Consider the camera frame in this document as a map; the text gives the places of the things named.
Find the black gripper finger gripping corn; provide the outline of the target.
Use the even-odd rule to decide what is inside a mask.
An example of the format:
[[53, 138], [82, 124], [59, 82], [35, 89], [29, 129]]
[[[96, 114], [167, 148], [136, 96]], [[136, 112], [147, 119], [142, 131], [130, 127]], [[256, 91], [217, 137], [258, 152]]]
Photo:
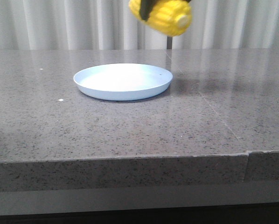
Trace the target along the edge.
[[149, 19], [149, 15], [157, 2], [158, 2], [157, 0], [141, 0], [140, 1], [139, 15], [142, 20], [147, 21]]

